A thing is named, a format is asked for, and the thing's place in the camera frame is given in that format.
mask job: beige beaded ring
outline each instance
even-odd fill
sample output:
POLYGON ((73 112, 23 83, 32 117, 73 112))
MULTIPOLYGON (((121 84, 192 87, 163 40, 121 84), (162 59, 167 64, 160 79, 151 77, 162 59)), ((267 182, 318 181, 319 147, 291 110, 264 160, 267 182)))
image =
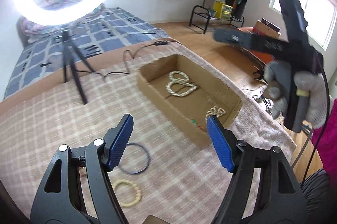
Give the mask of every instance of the beige beaded ring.
POLYGON ((128 208, 128 207, 132 207, 132 206, 135 206, 138 202, 140 202, 140 200, 142 199, 142 191, 141 189, 139 188, 139 186, 130 181, 130 180, 125 180, 125 179, 120 179, 120 180, 117 180, 115 183, 112 184, 112 188, 114 191, 116 191, 118 185, 120 184, 126 184, 126 185, 130 185, 132 186, 135 191, 136 191, 136 198, 134 201, 130 202, 130 203, 119 203, 119 205, 121 207, 124 207, 124 208, 128 208))

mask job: blue checkered bedspread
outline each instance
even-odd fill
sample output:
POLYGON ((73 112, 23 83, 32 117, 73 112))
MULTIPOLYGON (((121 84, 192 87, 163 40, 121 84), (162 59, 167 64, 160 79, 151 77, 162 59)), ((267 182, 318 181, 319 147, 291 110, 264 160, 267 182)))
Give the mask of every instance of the blue checkered bedspread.
MULTIPOLYGON (((80 24, 72 34, 74 44, 86 58, 155 38, 168 38, 164 30, 118 7, 107 9, 89 23, 80 24)), ((53 37, 45 37, 24 48, 4 99, 62 68, 62 45, 53 37)), ((77 55, 74 57, 75 62, 80 60, 77 55)))

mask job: gloved hand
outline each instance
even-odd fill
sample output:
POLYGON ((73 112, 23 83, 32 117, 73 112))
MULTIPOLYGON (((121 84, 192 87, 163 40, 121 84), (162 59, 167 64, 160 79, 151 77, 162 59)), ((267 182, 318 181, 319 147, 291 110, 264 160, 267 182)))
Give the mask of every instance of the gloved hand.
MULTIPOLYGON (((280 112, 287 110, 288 104, 286 98, 282 94, 281 88, 277 84, 273 84, 273 81, 275 81, 275 72, 271 68, 272 63, 275 65, 275 62, 271 62, 265 67, 264 78, 268 84, 271 83, 266 91, 274 102, 272 116, 276 119, 280 115, 280 112)), ((322 74, 314 75, 307 71, 301 71, 295 74, 294 82, 299 89, 310 92, 305 120, 310 122, 314 129, 321 128, 326 119, 327 107, 326 89, 322 74)), ((330 96, 330 113, 333 104, 334 101, 330 96)))

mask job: black rubber ring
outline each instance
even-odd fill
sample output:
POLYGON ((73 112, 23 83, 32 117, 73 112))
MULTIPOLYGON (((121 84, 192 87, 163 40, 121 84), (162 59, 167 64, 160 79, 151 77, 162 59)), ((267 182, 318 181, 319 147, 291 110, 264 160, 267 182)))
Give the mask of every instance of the black rubber ring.
POLYGON ((149 167, 150 161, 151 161, 150 153, 149 153, 149 151, 148 151, 143 145, 141 145, 141 144, 138 144, 138 143, 128 143, 126 146, 130 146, 130 145, 137 146, 137 147, 143 149, 143 151, 144 151, 145 154, 146 154, 146 159, 147 159, 147 164, 146 164, 146 166, 145 166, 143 169, 141 169, 140 171, 137 171, 137 172, 129 172, 129 171, 125 170, 120 164, 118 165, 118 167, 119 167, 119 169, 120 169, 123 173, 126 173, 126 174, 128 174, 128 175, 137 175, 137 174, 140 174, 140 173, 144 172, 144 171, 149 167))

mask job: white rope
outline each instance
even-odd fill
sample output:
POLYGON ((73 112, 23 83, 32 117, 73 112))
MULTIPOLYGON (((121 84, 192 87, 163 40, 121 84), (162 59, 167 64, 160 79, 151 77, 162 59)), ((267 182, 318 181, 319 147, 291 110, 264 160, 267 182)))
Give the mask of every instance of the white rope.
POLYGON ((218 106, 214 106, 212 107, 207 113, 206 113, 206 117, 205 117, 205 122, 207 124, 207 120, 210 116, 217 116, 217 117, 221 117, 223 115, 226 114, 226 111, 218 106))
POLYGON ((191 94, 193 91, 195 91, 198 88, 198 86, 196 86, 195 84, 189 83, 189 76, 187 76, 184 72, 177 71, 177 70, 172 71, 168 75, 168 77, 171 81, 166 85, 166 90, 167 90, 167 92, 169 92, 173 96, 186 97, 187 95, 191 94), (184 79, 174 78, 173 77, 174 74, 180 74, 184 77, 184 79), (185 93, 176 93, 172 90, 173 84, 180 84, 180 85, 184 85, 184 86, 191 87, 191 88, 189 90, 187 90, 185 93))

